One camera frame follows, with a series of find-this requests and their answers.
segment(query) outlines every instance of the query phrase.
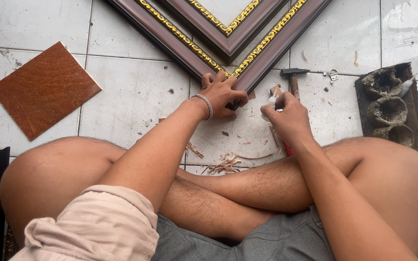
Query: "left hand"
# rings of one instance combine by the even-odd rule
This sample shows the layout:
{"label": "left hand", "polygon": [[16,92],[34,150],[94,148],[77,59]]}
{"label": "left hand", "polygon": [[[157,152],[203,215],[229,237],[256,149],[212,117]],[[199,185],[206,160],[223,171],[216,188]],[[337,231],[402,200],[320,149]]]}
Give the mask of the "left hand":
{"label": "left hand", "polygon": [[[202,77],[202,89],[199,94],[206,97],[211,103],[213,119],[224,117],[235,119],[236,112],[225,108],[225,105],[233,100],[241,100],[240,107],[247,104],[247,92],[234,90],[236,82],[236,77],[227,79],[223,71],[219,71],[214,80],[212,80],[212,75],[210,73],[207,73]],[[193,97],[191,100],[198,102],[201,108],[204,108],[204,110],[207,111],[207,116],[209,116],[209,108],[204,100],[198,97]]]}

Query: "small wood block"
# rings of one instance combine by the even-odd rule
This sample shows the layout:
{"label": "small wood block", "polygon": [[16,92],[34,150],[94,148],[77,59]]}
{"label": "small wood block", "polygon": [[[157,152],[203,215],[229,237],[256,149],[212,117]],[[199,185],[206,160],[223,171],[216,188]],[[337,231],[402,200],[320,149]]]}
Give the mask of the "small wood block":
{"label": "small wood block", "polygon": [[270,88],[270,96],[274,95],[275,90],[277,90],[277,94],[279,97],[283,94],[282,90],[280,90],[280,87],[278,85],[275,85],[274,87]]}
{"label": "small wood block", "polygon": [[252,91],[248,96],[247,96],[247,98],[248,99],[254,99],[254,98],[256,98],[256,94],[254,93],[254,91]]}
{"label": "small wood block", "polygon": [[0,103],[32,141],[99,91],[58,42],[0,80]]}

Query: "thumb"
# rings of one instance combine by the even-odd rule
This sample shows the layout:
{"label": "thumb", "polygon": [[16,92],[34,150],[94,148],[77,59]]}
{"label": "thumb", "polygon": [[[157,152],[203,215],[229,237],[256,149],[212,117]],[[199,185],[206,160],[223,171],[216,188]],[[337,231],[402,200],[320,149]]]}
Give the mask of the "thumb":
{"label": "thumb", "polygon": [[270,120],[270,122],[274,122],[277,118],[277,114],[279,113],[267,105],[261,107],[261,112]]}

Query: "brown frame molding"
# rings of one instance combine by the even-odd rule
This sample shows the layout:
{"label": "brown frame molding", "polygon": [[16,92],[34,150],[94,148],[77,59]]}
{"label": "brown frame molding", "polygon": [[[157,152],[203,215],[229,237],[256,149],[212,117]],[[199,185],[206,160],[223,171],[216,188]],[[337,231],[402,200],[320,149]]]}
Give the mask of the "brown frame molding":
{"label": "brown frame molding", "polygon": [[[200,81],[206,73],[215,76],[217,71],[224,71],[146,0],[107,1],[194,79]],[[236,89],[250,93],[330,1],[297,0],[234,72],[225,72],[238,78]]]}
{"label": "brown frame molding", "polygon": [[156,0],[183,26],[229,65],[264,25],[286,4],[285,0],[252,0],[225,26],[195,0]]}

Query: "hairy leg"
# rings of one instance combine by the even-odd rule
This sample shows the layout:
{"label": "hairy leg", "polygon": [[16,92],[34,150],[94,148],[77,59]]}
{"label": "hairy leg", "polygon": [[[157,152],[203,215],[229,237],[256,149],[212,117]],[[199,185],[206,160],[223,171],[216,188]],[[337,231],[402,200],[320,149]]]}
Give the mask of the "hairy leg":
{"label": "hairy leg", "polygon": [[[105,141],[70,137],[17,157],[4,172],[0,197],[20,246],[30,220],[56,218],[84,189],[95,185],[124,153],[125,149]],[[178,174],[189,173],[179,169]],[[179,227],[233,240],[242,240],[273,215],[234,203],[179,177],[161,206],[161,214]]]}
{"label": "hairy leg", "polygon": [[[324,150],[418,254],[418,152],[376,138],[346,139]],[[223,176],[179,175],[247,206],[296,212],[314,203],[295,157]]]}

